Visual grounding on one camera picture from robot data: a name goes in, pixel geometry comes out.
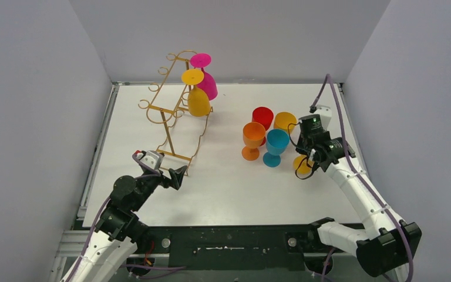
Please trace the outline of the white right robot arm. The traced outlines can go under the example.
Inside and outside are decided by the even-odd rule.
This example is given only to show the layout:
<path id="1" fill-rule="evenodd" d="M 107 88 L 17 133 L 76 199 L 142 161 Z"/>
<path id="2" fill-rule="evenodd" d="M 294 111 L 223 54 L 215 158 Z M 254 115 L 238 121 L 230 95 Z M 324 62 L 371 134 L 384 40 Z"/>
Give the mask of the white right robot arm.
<path id="1" fill-rule="evenodd" d="M 335 247 L 357 258 L 371 277 L 381 276 L 414 257 L 422 231 L 399 216 L 371 183 L 355 151 L 342 137 L 332 138 L 319 114 L 299 119 L 298 145 L 313 170 L 321 169 L 342 190 L 363 225 L 352 229 L 329 217 L 311 224 L 307 235 L 313 251 Z"/>

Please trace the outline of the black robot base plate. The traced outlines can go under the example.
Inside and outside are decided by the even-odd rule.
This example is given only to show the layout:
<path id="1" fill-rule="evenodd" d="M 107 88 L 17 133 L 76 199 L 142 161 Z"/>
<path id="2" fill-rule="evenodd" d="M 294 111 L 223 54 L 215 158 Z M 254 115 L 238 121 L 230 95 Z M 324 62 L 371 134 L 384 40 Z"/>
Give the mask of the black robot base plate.
<path id="1" fill-rule="evenodd" d="M 330 247 L 315 241 L 307 224 L 263 226 L 152 227 L 146 241 L 122 261 L 185 270 L 321 272 Z"/>

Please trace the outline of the blue wine glass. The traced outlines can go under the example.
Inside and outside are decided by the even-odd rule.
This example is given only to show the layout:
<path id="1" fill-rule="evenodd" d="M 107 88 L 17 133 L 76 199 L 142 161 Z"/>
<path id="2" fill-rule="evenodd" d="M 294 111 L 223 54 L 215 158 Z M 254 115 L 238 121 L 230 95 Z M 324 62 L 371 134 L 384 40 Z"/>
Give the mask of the blue wine glass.
<path id="1" fill-rule="evenodd" d="M 277 167 L 281 163 L 281 155 L 290 143 L 290 137 L 282 129 L 272 129 L 266 135 L 266 149 L 262 157 L 263 163 L 268 167 Z"/>

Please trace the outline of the orange wine glass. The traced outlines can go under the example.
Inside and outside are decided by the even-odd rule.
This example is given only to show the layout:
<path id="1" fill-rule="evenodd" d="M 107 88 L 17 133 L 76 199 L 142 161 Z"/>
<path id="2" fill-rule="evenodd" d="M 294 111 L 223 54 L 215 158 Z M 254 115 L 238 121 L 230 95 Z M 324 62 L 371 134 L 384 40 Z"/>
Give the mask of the orange wine glass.
<path id="1" fill-rule="evenodd" d="M 261 146 L 265 138 L 266 130 L 264 126 L 258 122 L 247 123 L 243 127 L 243 142 L 244 147 L 241 151 L 241 155 L 245 160 L 254 161 L 257 160 Z"/>

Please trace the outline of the red wine glass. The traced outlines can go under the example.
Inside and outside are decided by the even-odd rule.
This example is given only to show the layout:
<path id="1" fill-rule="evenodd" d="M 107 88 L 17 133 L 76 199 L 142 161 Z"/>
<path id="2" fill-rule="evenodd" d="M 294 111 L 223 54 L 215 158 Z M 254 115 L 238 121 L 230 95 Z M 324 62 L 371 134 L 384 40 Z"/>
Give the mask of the red wine glass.
<path id="1" fill-rule="evenodd" d="M 266 142 L 265 136 L 267 134 L 267 131 L 271 127 L 273 118 L 274 118 L 274 114 L 273 114 L 272 110 L 270 108 L 267 108 L 264 106 L 257 107 L 252 112 L 251 121 L 254 123 L 261 124 L 262 127 L 264 128 L 264 132 L 265 132 L 264 138 L 263 138 L 262 142 L 260 143 L 260 147 L 263 146 Z"/>

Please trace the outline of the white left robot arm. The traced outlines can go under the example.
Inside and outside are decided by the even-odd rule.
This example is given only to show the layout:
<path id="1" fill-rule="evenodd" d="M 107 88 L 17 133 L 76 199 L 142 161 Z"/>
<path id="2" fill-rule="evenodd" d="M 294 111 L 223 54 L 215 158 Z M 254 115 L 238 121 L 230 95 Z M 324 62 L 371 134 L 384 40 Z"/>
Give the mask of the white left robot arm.
<path id="1" fill-rule="evenodd" d="M 151 244 L 150 227 L 136 212 L 158 187 L 178 190 L 188 167 L 160 170 L 164 153 L 137 150 L 132 158 L 142 170 L 137 177 L 120 176 L 102 203 L 86 241 L 62 281 L 109 281 L 131 254 L 144 253 Z"/>

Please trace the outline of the yellow wine glass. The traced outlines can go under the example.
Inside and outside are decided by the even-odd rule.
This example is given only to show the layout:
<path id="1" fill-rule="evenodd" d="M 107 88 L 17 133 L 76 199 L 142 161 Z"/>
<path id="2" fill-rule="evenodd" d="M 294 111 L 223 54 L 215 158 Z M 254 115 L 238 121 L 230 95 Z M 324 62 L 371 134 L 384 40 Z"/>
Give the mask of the yellow wine glass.
<path id="1" fill-rule="evenodd" d="M 189 69 L 183 72 L 181 80 L 188 86 L 192 86 L 187 96 L 187 105 L 192 116 L 202 117 L 210 113 L 211 105 L 205 91 L 197 85 L 204 79 L 204 73 L 199 69 Z"/>
<path id="2" fill-rule="evenodd" d="M 299 155 L 293 161 L 292 167 L 297 172 L 297 174 L 306 176 L 312 172 L 312 167 L 314 162 L 309 160 L 304 155 Z"/>
<path id="3" fill-rule="evenodd" d="M 288 135 L 293 131 L 293 127 L 297 124 L 297 118 L 289 112 L 279 112 L 274 117 L 274 129 L 280 129 Z"/>

